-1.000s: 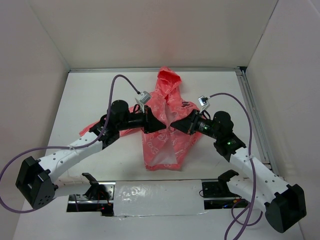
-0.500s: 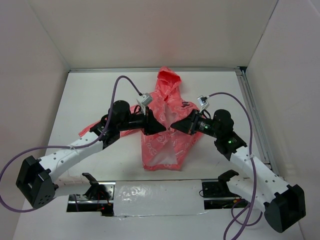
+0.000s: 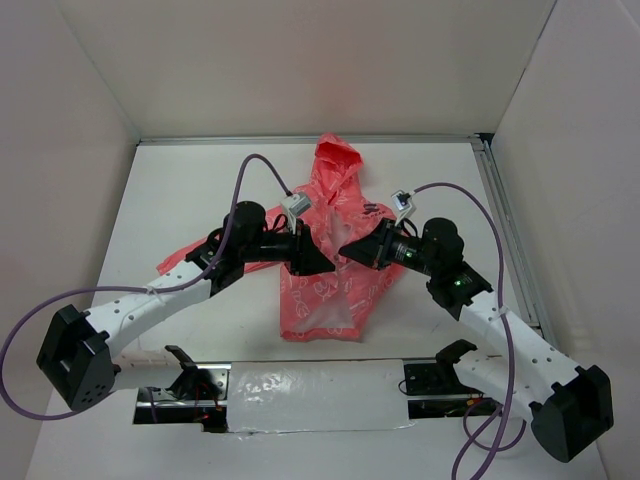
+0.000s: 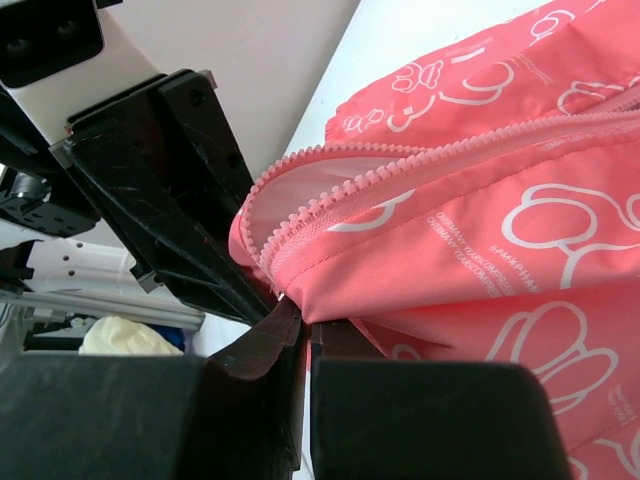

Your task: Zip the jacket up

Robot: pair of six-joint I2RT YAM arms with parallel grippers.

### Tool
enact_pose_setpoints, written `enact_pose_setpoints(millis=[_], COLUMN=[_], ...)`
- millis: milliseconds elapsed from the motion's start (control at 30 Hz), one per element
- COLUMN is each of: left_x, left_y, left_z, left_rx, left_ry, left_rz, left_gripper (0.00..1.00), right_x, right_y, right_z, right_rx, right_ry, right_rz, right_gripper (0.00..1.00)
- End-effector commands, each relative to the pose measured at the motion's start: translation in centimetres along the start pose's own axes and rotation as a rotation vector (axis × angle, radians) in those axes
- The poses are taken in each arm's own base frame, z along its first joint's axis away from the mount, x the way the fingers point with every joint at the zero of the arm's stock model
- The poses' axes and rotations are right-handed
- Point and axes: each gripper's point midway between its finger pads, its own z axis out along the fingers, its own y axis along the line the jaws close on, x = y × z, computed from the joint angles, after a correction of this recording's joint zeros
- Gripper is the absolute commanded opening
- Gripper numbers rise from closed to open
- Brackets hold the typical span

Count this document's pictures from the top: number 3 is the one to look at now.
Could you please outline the pink hooded kids jacket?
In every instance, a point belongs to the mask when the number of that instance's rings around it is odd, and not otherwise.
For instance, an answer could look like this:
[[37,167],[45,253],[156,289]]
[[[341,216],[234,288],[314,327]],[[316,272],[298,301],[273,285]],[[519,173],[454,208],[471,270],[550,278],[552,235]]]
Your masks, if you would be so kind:
[[294,189],[312,206],[301,219],[314,244],[336,264],[329,273],[299,277],[280,269],[280,334],[287,341],[357,341],[380,299],[404,274],[399,266],[372,270],[338,254],[343,245],[371,233],[391,208],[364,196],[360,153],[334,134],[318,140],[309,181]]

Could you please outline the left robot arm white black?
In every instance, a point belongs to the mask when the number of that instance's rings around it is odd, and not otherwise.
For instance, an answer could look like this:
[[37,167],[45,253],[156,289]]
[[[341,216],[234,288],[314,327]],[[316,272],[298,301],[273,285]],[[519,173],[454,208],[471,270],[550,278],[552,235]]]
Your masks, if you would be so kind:
[[334,271],[333,262],[295,220],[270,229],[258,203],[242,201],[207,240],[141,291],[80,311],[58,310],[36,363],[73,412],[85,411],[113,390],[122,365],[116,357],[133,340],[183,309],[209,300],[244,275],[249,263],[276,262],[292,276]]

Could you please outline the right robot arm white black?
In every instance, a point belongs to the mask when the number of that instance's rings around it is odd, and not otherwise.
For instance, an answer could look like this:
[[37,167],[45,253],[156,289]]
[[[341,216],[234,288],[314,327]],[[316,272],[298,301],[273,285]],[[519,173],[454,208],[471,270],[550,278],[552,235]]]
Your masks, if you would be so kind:
[[451,345],[453,358],[436,369],[440,387],[457,392],[467,386],[502,401],[551,457],[567,463],[613,427],[610,379],[596,365],[581,367],[500,305],[497,291],[464,260],[463,249],[450,220],[431,219],[422,236],[409,237],[382,219],[339,253],[374,270],[399,265],[428,276],[433,300],[500,355],[484,357],[469,342]]

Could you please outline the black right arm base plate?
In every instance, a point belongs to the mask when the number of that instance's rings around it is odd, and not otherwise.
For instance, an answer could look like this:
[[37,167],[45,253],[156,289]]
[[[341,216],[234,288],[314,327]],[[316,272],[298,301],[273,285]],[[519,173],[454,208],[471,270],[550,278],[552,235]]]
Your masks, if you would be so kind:
[[457,340],[432,358],[403,361],[404,378],[399,391],[407,397],[410,419],[461,417],[469,407],[484,400],[484,394],[463,385],[454,367],[477,346]]

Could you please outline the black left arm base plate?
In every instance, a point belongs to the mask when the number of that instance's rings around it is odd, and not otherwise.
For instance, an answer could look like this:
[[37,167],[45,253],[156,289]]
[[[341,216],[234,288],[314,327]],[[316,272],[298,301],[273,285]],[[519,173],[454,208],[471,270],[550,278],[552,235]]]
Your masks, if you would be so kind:
[[229,362],[197,362],[180,347],[167,345],[151,364],[160,378],[138,390],[135,425],[197,424],[208,433],[228,431]]

